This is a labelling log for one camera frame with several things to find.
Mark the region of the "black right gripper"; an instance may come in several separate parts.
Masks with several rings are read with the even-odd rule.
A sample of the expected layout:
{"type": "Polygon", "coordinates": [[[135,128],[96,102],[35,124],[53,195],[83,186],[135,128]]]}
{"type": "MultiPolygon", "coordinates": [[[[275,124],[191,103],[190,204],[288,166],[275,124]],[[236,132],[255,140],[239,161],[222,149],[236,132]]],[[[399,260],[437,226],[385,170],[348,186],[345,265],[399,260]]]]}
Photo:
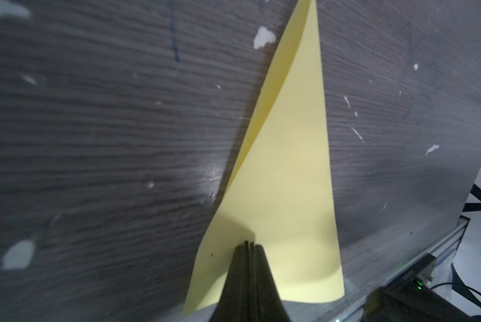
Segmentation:
{"type": "Polygon", "coordinates": [[[436,264],[427,254],[394,281],[366,299],[363,321],[471,321],[462,310],[426,285],[436,264]]]}

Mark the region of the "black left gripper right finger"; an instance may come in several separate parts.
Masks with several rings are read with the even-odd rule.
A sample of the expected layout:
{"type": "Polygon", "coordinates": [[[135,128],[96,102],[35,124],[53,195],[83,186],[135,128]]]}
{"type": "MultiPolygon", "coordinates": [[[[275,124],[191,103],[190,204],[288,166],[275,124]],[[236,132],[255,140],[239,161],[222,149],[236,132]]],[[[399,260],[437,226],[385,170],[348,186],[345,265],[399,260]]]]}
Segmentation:
{"type": "Polygon", "coordinates": [[[265,251],[254,243],[249,244],[249,321],[290,321],[265,251]]]}

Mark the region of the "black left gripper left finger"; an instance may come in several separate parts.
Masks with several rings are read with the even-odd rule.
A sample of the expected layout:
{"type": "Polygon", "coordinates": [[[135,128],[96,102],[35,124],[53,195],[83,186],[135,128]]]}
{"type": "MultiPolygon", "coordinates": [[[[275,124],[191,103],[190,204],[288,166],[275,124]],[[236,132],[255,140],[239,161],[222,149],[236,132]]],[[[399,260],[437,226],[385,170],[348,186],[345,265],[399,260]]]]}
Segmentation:
{"type": "Polygon", "coordinates": [[[249,291],[249,243],[235,248],[224,288],[210,321],[247,321],[249,291]]]}

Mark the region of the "yellow square paper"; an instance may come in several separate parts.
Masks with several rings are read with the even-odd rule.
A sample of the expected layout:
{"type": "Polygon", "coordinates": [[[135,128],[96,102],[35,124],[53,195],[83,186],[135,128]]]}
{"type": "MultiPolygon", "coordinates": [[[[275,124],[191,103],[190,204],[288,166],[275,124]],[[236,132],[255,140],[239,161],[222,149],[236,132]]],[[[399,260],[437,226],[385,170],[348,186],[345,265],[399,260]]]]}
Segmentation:
{"type": "Polygon", "coordinates": [[[234,248],[247,240],[264,248],[283,300],[344,296],[315,1],[297,2],[279,41],[197,251],[185,314],[219,301],[234,248]]]}

